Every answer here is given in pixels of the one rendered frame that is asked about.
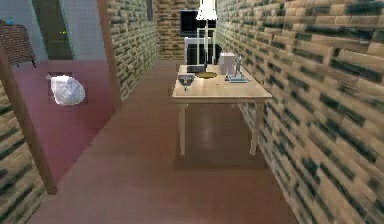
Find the grey figurine statue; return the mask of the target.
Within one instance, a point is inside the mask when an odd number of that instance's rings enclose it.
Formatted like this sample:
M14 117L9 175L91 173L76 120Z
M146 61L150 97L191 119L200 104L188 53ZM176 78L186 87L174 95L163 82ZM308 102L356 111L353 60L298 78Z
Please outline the grey figurine statue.
M241 60L242 57L238 56L235 63L235 72L233 75L227 75L225 80L230 83L247 83L248 80L245 78L243 73L241 72Z

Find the white crumpled cloth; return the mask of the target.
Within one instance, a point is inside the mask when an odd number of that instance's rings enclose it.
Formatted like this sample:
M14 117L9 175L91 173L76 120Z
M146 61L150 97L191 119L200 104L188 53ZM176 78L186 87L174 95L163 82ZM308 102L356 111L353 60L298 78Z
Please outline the white crumpled cloth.
M50 82L55 103L61 106L73 106L84 101L86 92L83 85L68 75L51 76L46 79Z

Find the white box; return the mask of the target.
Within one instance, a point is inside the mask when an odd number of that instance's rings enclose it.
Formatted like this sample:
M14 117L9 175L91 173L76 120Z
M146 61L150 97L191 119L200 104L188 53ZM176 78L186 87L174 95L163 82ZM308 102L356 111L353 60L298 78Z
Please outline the white box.
M233 53L221 52L219 56L219 68L223 75L233 75L235 72L235 59Z

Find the dark green room door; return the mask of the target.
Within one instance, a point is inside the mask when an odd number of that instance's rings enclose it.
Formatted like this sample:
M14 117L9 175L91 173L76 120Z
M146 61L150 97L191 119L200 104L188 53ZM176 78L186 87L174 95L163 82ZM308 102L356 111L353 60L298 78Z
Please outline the dark green room door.
M72 60L60 0L32 0L49 60Z

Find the black television set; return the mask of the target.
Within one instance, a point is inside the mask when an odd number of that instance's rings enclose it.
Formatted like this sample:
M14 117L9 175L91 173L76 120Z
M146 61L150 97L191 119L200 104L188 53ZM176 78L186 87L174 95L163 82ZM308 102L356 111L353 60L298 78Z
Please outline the black television set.
M180 11L180 35L182 37L196 37L197 29L204 28L208 25L209 28L216 27L215 20L209 20L208 22L197 20L197 10L184 9Z

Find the light wooden table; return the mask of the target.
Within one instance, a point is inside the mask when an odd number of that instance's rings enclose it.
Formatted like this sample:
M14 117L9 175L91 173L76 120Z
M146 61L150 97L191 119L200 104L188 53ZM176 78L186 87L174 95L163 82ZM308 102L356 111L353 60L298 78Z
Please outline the light wooden table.
M172 92L172 98L179 108L179 140L180 155L186 155L186 108L189 104L239 104L254 103L256 107L255 120L251 129L252 139L249 153L254 155L257 151L259 128L263 117L264 102L272 95L244 68L241 72L248 80L247 83L230 83L225 75L220 73L218 65L209 65L208 72L215 72L215 78L203 79L196 75L187 90L178 81L179 75L187 73L187 65L179 67L178 76Z

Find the white television stand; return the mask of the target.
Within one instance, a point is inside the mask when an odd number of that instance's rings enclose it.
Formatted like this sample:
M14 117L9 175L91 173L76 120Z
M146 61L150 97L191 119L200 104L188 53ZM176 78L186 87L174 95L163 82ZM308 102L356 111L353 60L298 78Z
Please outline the white television stand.
M185 37L184 38L184 60L187 65L200 65L204 62L216 64L218 62L222 48L219 44L213 43L211 37L208 38L208 59L205 59L205 45L203 38Z

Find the grey bowl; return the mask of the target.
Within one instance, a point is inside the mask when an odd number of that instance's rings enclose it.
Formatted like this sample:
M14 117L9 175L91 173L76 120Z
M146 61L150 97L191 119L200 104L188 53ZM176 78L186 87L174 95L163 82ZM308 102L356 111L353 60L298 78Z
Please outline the grey bowl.
M184 90L187 90L188 87L192 84L194 81L195 76L194 75L179 75L178 76L178 81L179 83L183 86Z

